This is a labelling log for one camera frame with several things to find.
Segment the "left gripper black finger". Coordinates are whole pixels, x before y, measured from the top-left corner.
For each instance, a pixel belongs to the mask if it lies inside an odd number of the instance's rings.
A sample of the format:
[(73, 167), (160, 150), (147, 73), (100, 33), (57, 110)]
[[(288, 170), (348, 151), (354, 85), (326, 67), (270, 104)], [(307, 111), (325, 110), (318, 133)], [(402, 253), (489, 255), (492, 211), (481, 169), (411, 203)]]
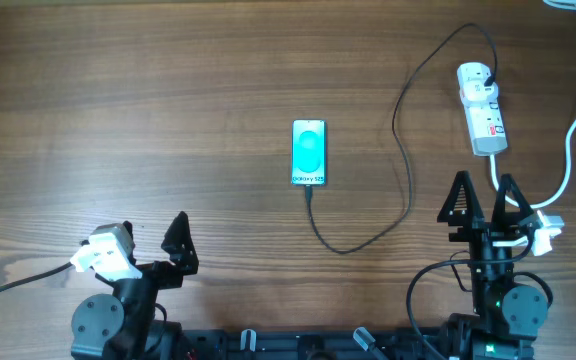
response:
[(131, 265), (136, 264), (136, 259), (134, 258), (134, 237), (133, 237), (133, 225), (129, 221), (124, 221), (122, 223), (122, 239), (120, 240), (121, 248), (123, 249), (124, 255), (127, 258), (127, 261)]
[(169, 260), (183, 276), (197, 273), (199, 260), (190, 233), (189, 218), (184, 211), (170, 224), (161, 248), (169, 254)]

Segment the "blue Galaxy S25 smartphone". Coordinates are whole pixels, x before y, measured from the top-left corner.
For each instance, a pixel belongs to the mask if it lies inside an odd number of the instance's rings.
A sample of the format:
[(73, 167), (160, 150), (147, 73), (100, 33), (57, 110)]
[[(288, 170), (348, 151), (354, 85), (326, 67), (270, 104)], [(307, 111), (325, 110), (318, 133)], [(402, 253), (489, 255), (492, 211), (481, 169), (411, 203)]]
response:
[(326, 121), (298, 119), (292, 124), (291, 183), (326, 184)]

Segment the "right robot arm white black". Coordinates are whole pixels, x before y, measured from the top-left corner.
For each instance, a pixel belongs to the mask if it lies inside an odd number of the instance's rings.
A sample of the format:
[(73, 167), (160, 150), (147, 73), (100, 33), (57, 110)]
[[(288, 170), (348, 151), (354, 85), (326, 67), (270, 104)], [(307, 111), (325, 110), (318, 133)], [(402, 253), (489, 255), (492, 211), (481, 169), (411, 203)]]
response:
[(502, 176), (492, 217), (487, 220), (469, 173), (456, 174), (437, 221), (456, 229), (451, 242), (466, 243), (462, 262), (471, 274), (473, 315), (453, 314), (442, 325), (431, 350), (441, 359), (532, 359), (532, 343), (547, 318), (553, 294), (537, 275), (523, 275), (538, 286), (521, 284), (514, 270), (528, 254), (550, 250), (563, 221), (535, 211), (511, 175)]

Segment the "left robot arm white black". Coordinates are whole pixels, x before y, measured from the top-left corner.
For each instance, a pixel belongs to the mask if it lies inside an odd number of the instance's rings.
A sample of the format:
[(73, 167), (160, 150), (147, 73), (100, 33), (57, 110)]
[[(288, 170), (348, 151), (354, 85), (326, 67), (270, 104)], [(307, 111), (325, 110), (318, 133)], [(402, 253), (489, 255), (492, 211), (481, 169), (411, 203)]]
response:
[(75, 270), (91, 269), (112, 288), (93, 295), (76, 308), (71, 328), (75, 359), (194, 359), (181, 324), (170, 322), (157, 302), (162, 290), (180, 288), (198, 271), (189, 219), (180, 212), (164, 235), (167, 261), (139, 264), (134, 258), (132, 224), (97, 227), (70, 259)]

